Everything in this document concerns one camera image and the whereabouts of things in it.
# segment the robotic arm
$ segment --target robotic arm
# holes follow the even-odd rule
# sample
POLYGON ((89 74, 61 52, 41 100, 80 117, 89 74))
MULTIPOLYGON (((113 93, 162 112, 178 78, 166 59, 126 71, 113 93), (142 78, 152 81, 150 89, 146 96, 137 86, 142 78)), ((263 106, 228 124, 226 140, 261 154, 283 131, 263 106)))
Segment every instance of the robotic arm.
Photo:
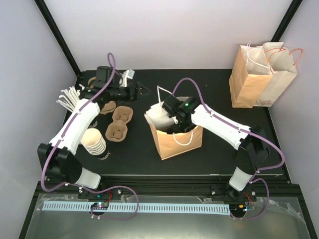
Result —
POLYGON ((265 132, 258 126, 250 128, 234 122, 206 105, 211 112, 209 114, 194 97, 189 97, 183 102, 174 96, 169 96, 165 99, 162 107, 175 121, 168 133, 188 132, 199 125, 218 135, 238 151, 237 167, 229 180, 229 185, 237 192, 245 188, 257 168, 268 157, 269 149, 263 141, 233 127, 234 125, 239 129, 265 136, 265 132))
POLYGON ((76 159, 76 151, 79 142, 92 120, 99 114, 104 104, 109 101, 138 100, 142 95, 142 89, 148 90, 139 82, 129 81, 134 72, 126 71, 122 76, 122 82, 115 82, 92 102, 88 101, 105 85, 111 74, 111 67, 100 66, 96 71, 94 88, 86 87, 80 95, 76 108, 60 132, 50 141, 49 144, 42 143, 38 147, 38 156, 41 167, 44 164, 54 146, 57 146, 53 157, 46 170, 48 177, 59 177, 61 180, 71 184, 77 184, 88 188, 97 188, 101 176, 82 167, 76 159))

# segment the paper bag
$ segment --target paper bag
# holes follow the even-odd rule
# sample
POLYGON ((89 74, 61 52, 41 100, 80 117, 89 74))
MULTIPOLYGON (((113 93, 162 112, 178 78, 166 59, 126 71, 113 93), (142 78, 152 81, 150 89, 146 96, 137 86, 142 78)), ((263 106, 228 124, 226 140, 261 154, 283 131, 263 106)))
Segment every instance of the paper bag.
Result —
POLYGON ((252 108, 271 77, 271 68, 263 47, 241 45, 229 78, 232 106, 252 108))
MULTIPOLYGON (((185 100, 187 97, 177 97, 179 100, 185 100)), ((192 131, 187 133, 167 134, 161 130, 168 129, 174 119, 169 118, 167 112, 161 107, 163 102, 151 106, 144 114, 145 119, 150 125, 154 138, 156 149, 162 160, 176 156, 178 154, 201 147, 203 138, 203 128, 196 126, 192 131)))
POLYGON ((283 42, 267 42, 263 45, 273 76, 255 106, 272 106, 298 73, 296 62, 299 58, 294 61, 291 53, 301 50, 301 56, 303 50, 297 48, 290 52, 288 48, 283 47, 283 44, 283 42))

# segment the white cup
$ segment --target white cup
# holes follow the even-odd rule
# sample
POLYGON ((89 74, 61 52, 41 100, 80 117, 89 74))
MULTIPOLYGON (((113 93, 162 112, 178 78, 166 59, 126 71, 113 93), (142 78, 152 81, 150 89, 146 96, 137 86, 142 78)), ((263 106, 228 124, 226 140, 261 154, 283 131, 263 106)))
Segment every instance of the white cup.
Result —
POLYGON ((106 142, 96 128, 87 129, 81 139, 81 143, 92 155, 100 155, 106 150, 106 142))

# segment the stack of paper cups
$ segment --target stack of paper cups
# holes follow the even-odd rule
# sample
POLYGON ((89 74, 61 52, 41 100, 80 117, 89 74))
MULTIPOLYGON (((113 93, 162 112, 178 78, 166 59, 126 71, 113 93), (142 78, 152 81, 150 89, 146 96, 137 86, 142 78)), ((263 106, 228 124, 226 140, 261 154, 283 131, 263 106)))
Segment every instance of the stack of paper cups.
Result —
POLYGON ((87 129, 81 139, 81 143, 90 154, 97 156, 99 159, 106 159, 109 156, 106 142, 96 128, 87 129))

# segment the logo on bag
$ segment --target logo on bag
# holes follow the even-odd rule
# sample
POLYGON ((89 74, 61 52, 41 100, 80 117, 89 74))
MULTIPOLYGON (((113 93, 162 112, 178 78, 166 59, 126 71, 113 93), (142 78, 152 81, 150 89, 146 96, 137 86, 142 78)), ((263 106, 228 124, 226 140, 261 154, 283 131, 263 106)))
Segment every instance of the logo on bag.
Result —
POLYGON ((258 100, 258 101, 256 101, 256 103, 259 103, 262 106, 266 106, 266 105, 271 105, 272 104, 272 100, 267 100, 267 101, 258 100))

